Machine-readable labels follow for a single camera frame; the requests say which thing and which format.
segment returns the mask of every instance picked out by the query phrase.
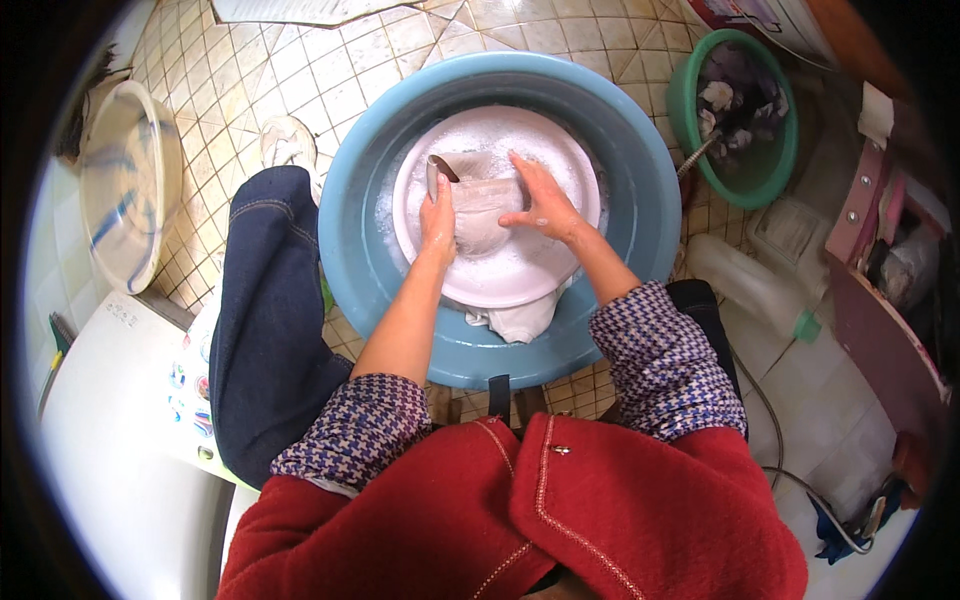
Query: red fleece jacket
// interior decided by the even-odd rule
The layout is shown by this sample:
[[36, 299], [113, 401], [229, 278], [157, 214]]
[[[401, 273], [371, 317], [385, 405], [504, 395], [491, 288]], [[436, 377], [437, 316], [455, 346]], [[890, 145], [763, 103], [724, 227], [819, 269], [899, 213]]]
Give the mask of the red fleece jacket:
[[556, 563], [604, 598], [802, 598], [806, 561], [734, 430], [664, 444], [535, 415], [444, 428], [356, 498], [275, 476], [220, 598], [518, 598]]

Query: purple houndstooth sleeve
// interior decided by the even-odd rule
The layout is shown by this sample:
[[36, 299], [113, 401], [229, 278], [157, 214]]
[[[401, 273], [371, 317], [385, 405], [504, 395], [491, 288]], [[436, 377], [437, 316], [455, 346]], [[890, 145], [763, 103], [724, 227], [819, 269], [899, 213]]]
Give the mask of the purple houndstooth sleeve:
[[743, 435], [747, 416], [707, 336], [658, 281], [590, 317], [590, 335], [623, 395], [620, 422], [662, 442], [708, 427]]
[[361, 375], [340, 386], [303, 438], [274, 459], [270, 473], [353, 498], [430, 430], [422, 387], [398, 375]]

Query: blue plastic basin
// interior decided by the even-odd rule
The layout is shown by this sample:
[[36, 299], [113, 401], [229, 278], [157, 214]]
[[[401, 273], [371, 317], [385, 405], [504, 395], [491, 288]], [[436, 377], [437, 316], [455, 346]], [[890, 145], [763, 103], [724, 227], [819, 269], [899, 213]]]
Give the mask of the blue plastic basin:
[[[486, 105], [529, 108], [572, 128], [606, 171], [607, 239], [640, 279], [665, 280], [680, 238], [680, 189], [660, 134], [616, 85], [576, 63], [526, 52], [487, 52], [438, 62], [395, 85], [356, 122], [326, 177], [320, 255], [348, 321], [369, 337], [403, 273], [374, 219], [390, 166], [412, 140], [446, 117]], [[391, 189], [393, 181], [387, 181]], [[463, 313], [441, 307], [428, 377], [486, 390], [508, 373], [514, 389], [571, 374], [600, 358], [588, 317], [586, 277], [564, 292], [550, 327], [531, 344], [506, 344]]]

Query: hand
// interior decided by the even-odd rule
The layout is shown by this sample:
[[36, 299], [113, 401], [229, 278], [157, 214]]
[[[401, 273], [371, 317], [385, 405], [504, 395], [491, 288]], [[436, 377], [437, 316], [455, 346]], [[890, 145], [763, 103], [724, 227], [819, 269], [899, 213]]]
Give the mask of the hand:
[[457, 255], [453, 239], [453, 202], [450, 198], [450, 180], [437, 176], [437, 201], [427, 193], [420, 205], [420, 256], [436, 258], [442, 268], [450, 266]]
[[589, 228], [589, 224], [543, 165], [535, 160], [524, 160], [515, 152], [510, 152], [510, 161], [527, 184], [531, 206], [527, 212], [501, 215], [498, 221], [501, 227], [525, 225], [565, 244], [573, 240], [578, 229]]

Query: green plastic basin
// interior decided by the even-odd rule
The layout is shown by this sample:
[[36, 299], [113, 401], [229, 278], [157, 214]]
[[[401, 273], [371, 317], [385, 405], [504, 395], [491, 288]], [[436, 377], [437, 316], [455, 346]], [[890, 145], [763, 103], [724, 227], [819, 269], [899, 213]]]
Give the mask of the green plastic basin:
[[666, 106], [670, 126], [680, 147], [687, 156], [693, 154], [703, 143], [697, 125], [697, 76], [713, 48], [725, 41], [744, 46], [769, 67], [790, 103], [790, 111], [780, 123], [773, 141], [756, 142], [738, 154], [739, 166], [735, 171], [717, 173], [707, 155], [697, 161], [709, 184], [727, 202], [752, 210], [768, 205], [783, 191], [797, 160], [797, 104], [777, 59], [759, 41], [736, 29], [719, 29], [707, 34], [693, 49], [693, 54], [673, 72], [666, 90]]

